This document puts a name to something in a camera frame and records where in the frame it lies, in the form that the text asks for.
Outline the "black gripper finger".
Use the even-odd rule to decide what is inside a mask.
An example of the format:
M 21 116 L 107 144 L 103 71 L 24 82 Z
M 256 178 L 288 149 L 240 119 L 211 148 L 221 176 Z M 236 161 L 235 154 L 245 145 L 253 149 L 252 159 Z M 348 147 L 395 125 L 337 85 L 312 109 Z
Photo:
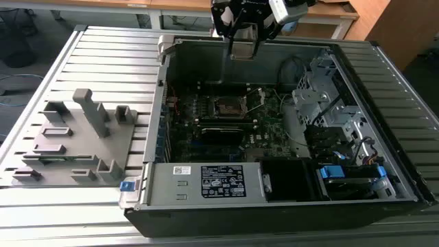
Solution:
M 228 31 L 228 53 L 232 56 L 240 56 L 240 44 L 239 40 L 241 39 L 241 23 L 233 23 Z
M 263 23 L 253 24 L 252 26 L 252 56 L 256 56 L 259 45 L 264 38 L 264 25 Z

